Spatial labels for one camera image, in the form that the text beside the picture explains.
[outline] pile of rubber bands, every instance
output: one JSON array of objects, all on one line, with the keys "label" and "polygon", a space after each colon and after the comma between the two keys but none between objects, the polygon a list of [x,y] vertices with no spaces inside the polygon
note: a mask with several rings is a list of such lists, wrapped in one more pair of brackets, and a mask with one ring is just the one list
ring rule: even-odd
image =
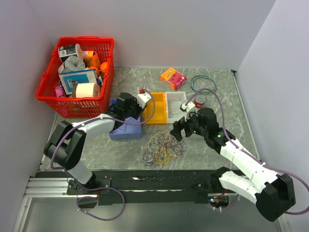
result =
[{"label": "pile of rubber bands", "polygon": [[167,132],[156,133],[148,145],[141,151],[141,158],[146,170],[150,170],[157,165],[166,165],[170,160],[179,159],[182,152],[187,150],[184,139],[178,142],[174,136]]}]

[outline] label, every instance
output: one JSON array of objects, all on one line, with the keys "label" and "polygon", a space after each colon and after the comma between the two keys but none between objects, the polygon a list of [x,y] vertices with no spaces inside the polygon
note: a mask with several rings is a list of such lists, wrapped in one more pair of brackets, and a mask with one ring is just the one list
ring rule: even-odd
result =
[{"label": "label", "polygon": [[69,46],[63,46],[59,49],[59,52],[62,52],[64,51],[65,52],[65,55],[73,55],[73,54],[76,54],[76,49],[75,49],[75,44],[73,45],[69,45]]},{"label": "label", "polygon": [[60,54],[61,56],[65,56],[65,55],[67,54],[67,52],[66,52],[66,50],[62,50],[62,51],[59,51],[59,54]]},{"label": "label", "polygon": [[174,74],[176,73],[176,71],[170,69],[169,72],[166,74],[166,79],[169,80]]},{"label": "label", "polygon": [[186,79],[183,81],[183,82],[180,82],[176,85],[176,89],[175,90],[178,90],[184,83],[186,83]]},{"label": "label", "polygon": [[206,103],[206,97],[201,94],[197,94],[194,98],[194,105],[196,108],[203,108]]},{"label": "label", "polygon": [[85,60],[85,62],[86,62],[87,67],[95,66],[95,67],[97,67],[98,69],[101,68],[101,67],[100,67],[100,60],[99,60],[97,54],[93,55],[92,57],[89,57],[89,56],[88,56],[88,57],[85,58],[84,60]]},{"label": "label", "polygon": [[94,51],[83,51],[83,56],[84,57],[92,57]]}]

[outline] toilet paper roll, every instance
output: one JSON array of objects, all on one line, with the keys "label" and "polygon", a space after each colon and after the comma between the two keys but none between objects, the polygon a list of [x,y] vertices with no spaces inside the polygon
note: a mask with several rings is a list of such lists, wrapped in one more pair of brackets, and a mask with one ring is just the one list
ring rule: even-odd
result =
[{"label": "toilet paper roll", "polygon": [[73,86],[74,98],[98,98],[100,95],[101,89],[97,83],[82,83]]},{"label": "toilet paper roll", "polygon": [[58,73],[68,73],[85,69],[85,63],[76,56],[68,57],[58,68]]}]

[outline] orange ball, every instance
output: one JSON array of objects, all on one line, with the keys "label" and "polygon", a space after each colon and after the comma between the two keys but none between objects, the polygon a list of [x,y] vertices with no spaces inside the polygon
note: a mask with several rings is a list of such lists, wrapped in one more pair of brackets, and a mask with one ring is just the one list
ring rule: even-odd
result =
[{"label": "orange ball", "polygon": [[101,72],[106,73],[106,69],[107,69],[107,62],[104,62],[101,64]]},{"label": "orange ball", "polygon": [[97,76],[100,74],[100,72],[98,71],[98,68],[95,66],[90,66],[89,69],[95,69],[97,72]]}]

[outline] orange box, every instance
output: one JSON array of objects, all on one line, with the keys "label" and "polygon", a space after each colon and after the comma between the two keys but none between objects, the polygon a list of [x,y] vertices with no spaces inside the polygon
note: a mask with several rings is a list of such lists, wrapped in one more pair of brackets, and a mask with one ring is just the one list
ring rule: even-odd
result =
[{"label": "orange box", "polygon": [[[153,117],[145,124],[166,124],[166,101],[165,92],[151,93],[154,97],[155,111]],[[150,101],[146,109],[143,111],[143,120],[149,119],[153,112],[154,104]]]},{"label": "orange box", "polygon": [[87,67],[95,66],[100,68],[100,60],[98,54],[94,54],[94,51],[83,51],[84,61]]},{"label": "orange box", "polygon": [[160,80],[169,83],[172,89],[178,90],[186,82],[187,78],[175,69],[169,68],[161,74]]}]

